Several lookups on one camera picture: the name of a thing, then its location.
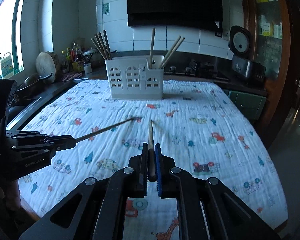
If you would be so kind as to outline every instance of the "frying pan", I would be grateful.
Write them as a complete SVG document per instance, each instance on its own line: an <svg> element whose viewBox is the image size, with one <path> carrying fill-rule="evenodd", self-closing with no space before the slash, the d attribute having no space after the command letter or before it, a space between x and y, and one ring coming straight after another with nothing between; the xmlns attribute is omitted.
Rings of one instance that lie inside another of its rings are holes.
<svg viewBox="0 0 300 240"><path fill-rule="evenodd" d="M45 77L40 77L38 75L39 78L37 78L36 80L34 80L36 78L36 76L34 76L34 75L31 75L30 77L28 77L25 80L25 82L16 91L16 94L19 97L21 97L21 98L28 97L29 98L29 97L41 92L44 87L43 80L50 78L52 76L52 73L50 73L48 76L45 76Z"/></svg>

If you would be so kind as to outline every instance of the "metal screw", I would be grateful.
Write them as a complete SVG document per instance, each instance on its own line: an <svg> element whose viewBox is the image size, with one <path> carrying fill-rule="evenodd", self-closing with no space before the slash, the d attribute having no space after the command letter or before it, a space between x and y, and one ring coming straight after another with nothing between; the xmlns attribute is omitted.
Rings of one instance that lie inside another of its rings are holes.
<svg viewBox="0 0 300 240"><path fill-rule="evenodd" d="M93 185L96 182L94 178L87 178L85 183L86 185Z"/></svg>
<svg viewBox="0 0 300 240"><path fill-rule="evenodd" d="M178 167L173 167L173 168L171 169L171 172L174 173L174 174L177 174L177 173L180 173L181 170L180 170L180 168L178 168Z"/></svg>
<svg viewBox="0 0 300 240"><path fill-rule="evenodd" d="M134 171L134 169L131 168L131 167L127 167L127 168L125 168L125 169L123 170L123 172L124 172L125 174L131 174L131 173L133 173L133 171Z"/></svg>
<svg viewBox="0 0 300 240"><path fill-rule="evenodd" d="M212 178L209 179L209 183L211 185L217 185L219 183L219 180L215 177L212 177Z"/></svg>

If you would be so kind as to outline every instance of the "floor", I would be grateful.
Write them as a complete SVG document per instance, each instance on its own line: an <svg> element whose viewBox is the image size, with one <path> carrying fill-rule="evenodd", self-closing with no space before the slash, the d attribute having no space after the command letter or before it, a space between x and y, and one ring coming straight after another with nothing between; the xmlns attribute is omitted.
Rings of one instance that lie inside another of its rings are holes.
<svg viewBox="0 0 300 240"><path fill-rule="evenodd" d="M300 225L300 109L291 109L268 152L277 169L288 205L288 223L279 235L293 235Z"/></svg>

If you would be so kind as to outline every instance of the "label sticker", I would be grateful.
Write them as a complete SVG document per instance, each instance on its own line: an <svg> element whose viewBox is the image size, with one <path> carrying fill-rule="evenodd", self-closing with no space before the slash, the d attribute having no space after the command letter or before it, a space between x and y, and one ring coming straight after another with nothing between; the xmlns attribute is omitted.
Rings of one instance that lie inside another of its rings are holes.
<svg viewBox="0 0 300 240"><path fill-rule="evenodd" d="M146 64L139 64L140 80L146 80Z"/></svg>

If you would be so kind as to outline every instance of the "gas stove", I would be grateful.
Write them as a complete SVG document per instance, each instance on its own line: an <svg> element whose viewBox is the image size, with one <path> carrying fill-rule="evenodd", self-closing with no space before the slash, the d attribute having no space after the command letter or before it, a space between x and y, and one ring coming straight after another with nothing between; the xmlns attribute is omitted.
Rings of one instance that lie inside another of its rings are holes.
<svg viewBox="0 0 300 240"><path fill-rule="evenodd" d="M217 70L217 67L213 64L208 63L197 63L191 61L189 67L175 67L171 66L170 69L166 68L164 75L177 75L177 76L189 76L198 77L205 79L212 79L218 81L229 82L229 78L223 73Z"/></svg>

